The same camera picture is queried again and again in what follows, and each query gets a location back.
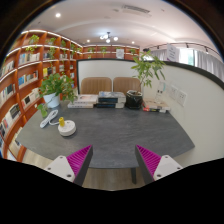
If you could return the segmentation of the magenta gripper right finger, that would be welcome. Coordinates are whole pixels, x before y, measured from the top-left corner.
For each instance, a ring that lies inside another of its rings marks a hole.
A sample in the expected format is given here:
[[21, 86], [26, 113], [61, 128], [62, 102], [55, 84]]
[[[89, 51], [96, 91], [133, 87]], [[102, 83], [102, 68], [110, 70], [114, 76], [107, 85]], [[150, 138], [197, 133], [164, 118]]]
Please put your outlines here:
[[135, 155], [145, 184], [152, 183], [182, 169], [169, 155], [158, 154], [140, 145], [135, 146]]

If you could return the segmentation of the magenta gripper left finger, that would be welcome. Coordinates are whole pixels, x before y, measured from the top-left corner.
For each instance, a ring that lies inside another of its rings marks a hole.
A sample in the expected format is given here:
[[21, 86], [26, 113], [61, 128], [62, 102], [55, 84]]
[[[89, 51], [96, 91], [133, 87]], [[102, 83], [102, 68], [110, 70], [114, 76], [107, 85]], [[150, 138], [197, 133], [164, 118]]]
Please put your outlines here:
[[93, 146], [89, 145], [69, 156], [58, 156], [45, 170], [81, 186], [84, 182], [92, 156]]

